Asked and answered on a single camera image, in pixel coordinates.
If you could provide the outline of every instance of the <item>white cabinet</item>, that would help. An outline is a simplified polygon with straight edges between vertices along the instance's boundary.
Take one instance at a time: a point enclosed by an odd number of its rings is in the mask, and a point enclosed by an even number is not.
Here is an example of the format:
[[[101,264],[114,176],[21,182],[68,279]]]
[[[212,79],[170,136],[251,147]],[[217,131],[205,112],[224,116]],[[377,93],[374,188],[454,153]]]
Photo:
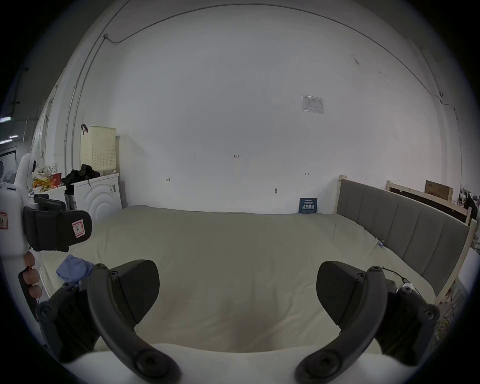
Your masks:
[[[67,187],[62,185],[61,187],[50,189],[46,192],[40,192],[39,194],[47,194],[49,200],[58,200],[69,206],[68,199],[66,198],[65,191]]]
[[[95,224],[121,210],[119,174],[73,184],[76,209],[87,211]]]

